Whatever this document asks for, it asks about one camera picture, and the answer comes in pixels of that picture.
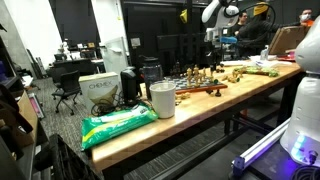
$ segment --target white cup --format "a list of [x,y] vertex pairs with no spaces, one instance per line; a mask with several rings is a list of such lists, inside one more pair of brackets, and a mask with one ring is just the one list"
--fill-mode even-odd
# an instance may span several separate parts
[[175,113],[176,85],[170,82],[159,82],[150,85],[152,106],[159,118],[169,118]]

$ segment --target black chair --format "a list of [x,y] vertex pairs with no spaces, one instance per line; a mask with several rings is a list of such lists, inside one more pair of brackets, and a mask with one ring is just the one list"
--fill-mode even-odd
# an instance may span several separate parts
[[56,86],[56,91],[57,92],[58,90],[61,89],[61,75],[62,74],[66,74],[67,73],[67,70],[66,68],[64,67],[58,67],[58,68],[51,68],[50,69],[50,75],[52,77],[52,81],[53,81],[53,84]]
[[60,103],[63,102],[71,110],[71,113],[70,113],[71,116],[74,115],[73,109],[64,100],[71,95],[75,95],[73,97],[73,103],[77,104],[77,102],[75,101],[75,98],[81,91],[79,78],[80,78],[79,71],[74,71],[71,73],[65,73],[61,75],[61,79],[60,79],[61,89],[52,93],[52,96],[60,97],[60,101],[56,106],[56,113],[59,113],[58,107]]

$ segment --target green bag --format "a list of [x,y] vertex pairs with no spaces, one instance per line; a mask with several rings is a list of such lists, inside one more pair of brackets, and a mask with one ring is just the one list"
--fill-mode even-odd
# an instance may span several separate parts
[[129,110],[112,112],[82,120],[82,150],[131,131],[158,119],[148,105],[139,103]]

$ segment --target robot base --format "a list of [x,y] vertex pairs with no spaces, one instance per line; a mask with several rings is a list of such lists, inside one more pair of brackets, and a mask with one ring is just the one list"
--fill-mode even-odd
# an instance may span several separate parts
[[281,146],[300,164],[320,167],[320,79],[305,77],[298,87],[289,126]]

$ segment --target chessboard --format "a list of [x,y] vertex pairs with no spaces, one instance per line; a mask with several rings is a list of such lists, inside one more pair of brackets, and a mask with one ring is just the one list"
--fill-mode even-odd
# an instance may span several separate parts
[[165,79],[168,82],[173,82],[174,84],[176,84],[176,94],[201,91],[206,91],[210,94],[213,90],[220,90],[228,87],[227,85],[219,82],[217,79],[214,79],[213,82],[210,82],[208,77],[203,80],[203,83],[199,83],[199,87],[195,87],[194,79],[191,80],[191,86],[188,87],[187,77],[166,77]]

